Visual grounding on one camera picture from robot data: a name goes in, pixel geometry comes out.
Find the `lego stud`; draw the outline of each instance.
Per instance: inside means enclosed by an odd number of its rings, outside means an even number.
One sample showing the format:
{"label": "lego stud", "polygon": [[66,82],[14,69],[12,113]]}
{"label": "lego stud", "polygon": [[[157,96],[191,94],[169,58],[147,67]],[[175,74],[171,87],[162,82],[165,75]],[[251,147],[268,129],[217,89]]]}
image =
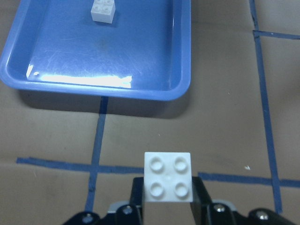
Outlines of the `lego stud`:
{"label": "lego stud", "polygon": [[160,183],[153,183],[150,187],[150,194],[154,197],[154,198],[162,198],[164,195],[164,188]]}
{"label": "lego stud", "polygon": [[188,169],[188,163],[183,157],[177,157],[174,162],[175,170],[179,173],[184,173]]}
{"label": "lego stud", "polygon": [[95,4],[95,5],[93,6],[93,10],[94,10],[95,12],[100,12],[101,9],[102,9],[102,7],[101,7],[100,5]]}
{"label": "lego stud", "polygon": [[104,0],[105,4],[111,6],[113,4],[113,0]]}
{"label": "lego stud", "polygon": [[164,170],[164,163],[159,157],[153,157],[150,161],[150,168],[153,172],[160,173]]}
{"label": "lego stud", "polygon": [[184,183],[178,183],[175,186],[175,194],[179,198],[186,198],[188,195],[188,187]]}
{"label": "lego stud", "polygon": [[102,8],[102,12],[103,12],[103,13],[109,13],[109,7],[108,7],[108,6],[104,6],[104,7]]}

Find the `plastic tray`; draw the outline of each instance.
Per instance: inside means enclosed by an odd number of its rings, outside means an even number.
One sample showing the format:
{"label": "plastic tray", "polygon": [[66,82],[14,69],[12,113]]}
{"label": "plastic tray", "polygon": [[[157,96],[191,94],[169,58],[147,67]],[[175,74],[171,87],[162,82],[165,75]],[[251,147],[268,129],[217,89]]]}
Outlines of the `plastic tray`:
{"label": "plastic tray", "polygon": [[112,24],[93,0],[22,0],[0,59],[16,89],[171,100],[190,84],[190,0],[115,0]]}

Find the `bolt head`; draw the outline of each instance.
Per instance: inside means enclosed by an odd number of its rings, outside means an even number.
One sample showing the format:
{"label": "bolt head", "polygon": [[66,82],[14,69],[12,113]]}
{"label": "bolt head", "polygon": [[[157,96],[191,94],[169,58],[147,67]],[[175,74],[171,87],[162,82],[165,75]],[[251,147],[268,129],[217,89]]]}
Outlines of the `bolt head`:
{"label": "bolt head", "polygon": [[84,224],[89,224],[94,220],[93,216],[91,214],[86,214],[83,218],[82,218],[82,222]]}
{"label": "bolt head", "polygon": [[132,208],[129,205],[125,206],[123,208],[123,213],[126,214],[126,215],[131,214],[132,213]]}
{"label": "bolt head", "polygon": [[215,209],[217,212],[224,212],[224,211],[225,211],[225,206],[222,205],[222,204],[216,204],[216,205],[214,205],[214,209]]}
{"label": "bolt head", "polygon": [[256,216],[257,218],[259,218],[260,220],[268,220],[269,219],[269,216],[266,212],[264,211],[257,211],[256,212]]}

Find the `blue tape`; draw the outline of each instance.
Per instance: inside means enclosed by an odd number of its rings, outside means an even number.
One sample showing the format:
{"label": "blue tape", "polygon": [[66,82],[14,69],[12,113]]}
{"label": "blue tape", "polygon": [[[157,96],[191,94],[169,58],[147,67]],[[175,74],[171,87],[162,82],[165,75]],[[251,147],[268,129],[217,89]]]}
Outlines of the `blue tape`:
{"label": "blue tape", "polygon": [[258,74],[259,74],[259,83],[260,83],[260,90],[261,90],[264,128],[265,128],[266,141],[267,141],[270,171],[272,176],[275,210],[277,213],[281,213],[282,201],[281,201],[281,193],[280,193],[280,183],[279,183],[279,177],[277,172],[277,163],[276,163],[271,118],[270,118],[269,100],[268,100],[267,85],[266,85],[265,71],[263,65],[262,45],[261,45],[260,36],[256,35],[255,32],[254,32],[254,39],[255,39],[257,67],[258,67]]}
{"label": "blue tape", "polygon": [[126,167],[126,166],[100,166],[101,173],[117,173],[117,174],[128,174],[128,173],[141,173],[144,174],[144,168],[138,167]]}
{"label": "blue tape", "polygon": [[252,16],[252,20],[254,23],[254,28],[255,28],[255,30],[259,30],[257,13],[256,13],[256,8],[255,8],[255,0],[249,0],[249,3],[250,3],[251,16]]}
{"label": "blue tape", "polygon": [[274,33],[274,32],[267,32],[267,31],[253,31],[254,36],[264,36],[264,37],[271,37],[271,38],[283,38],[283,39],[291,39],[291,40],[300,40],[300,35],[294,34],[283,34],[283,33]]}
{"label": "blue tape", "polygon": [[205,172],[198,173],[198,176],[202,180],[209,180],[209,181],[232,182],[232,183],[243,183],[243,184],[272,185],[272,180],[271,179],[262,178],[262,177],[227,175],[227,174],[205,173]]}
{"label": "blue tape", "polygon": [[116,174],[129,174],[129,173],[144,173],[144,168],[141,167],[128,167],[128,166],[110,166],[110,165],[87,165],[77,163],[66,163],[60,161],[44,160],[39,158],[18,158],[18,164],[29,164],[49,169],[69,170],[78,172],[96,172],[96,173],[116,173]]}
{"label": "blue tape", "polygon": [[281,180],[280,185],[289,188],[300,188],[300,180]]}
{"label": "blue tape", "polygon": [[16,162],[18,164],[36,165],[36,166],[42,166],[42,167],[47,167],[47,168],[51,168],[51,169],[90,172],[90,165],[86,165],[86,164],[50,161],[50,160],[31,158],[31,157],[30,158],[17,158]]}
{"label": "blue tape", "polygon": [[90,172],[89,192],[85,204],[86,211],[93,211],[94,208],[95,191],[96,191],[96,183],[97,183],[97,176],[98,176],[97,166],[99,166],[99,161],[100,161],[100,153],[101,153],[102,139],[104,133],[107,105],[108,105],[108,97],[101,97],[99,119],[97,123],[94,149],[93,149],[93,155],[91,161],[93,170]]}

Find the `white lego brick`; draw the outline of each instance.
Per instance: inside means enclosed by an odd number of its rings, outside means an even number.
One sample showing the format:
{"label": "white lego brick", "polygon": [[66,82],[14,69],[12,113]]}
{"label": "white lego brick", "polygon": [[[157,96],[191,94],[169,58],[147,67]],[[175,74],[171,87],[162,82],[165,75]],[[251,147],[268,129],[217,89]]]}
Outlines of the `white lego brick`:
{"label": "white lego brick", "polygon": [[112,23],[115,11],[114,0],[95,0],[90,13],[93,21]]}
{"label": "white lego brick", "polygon": [[191,156],[188,152],[145,152],[146,202],[192,202]]}

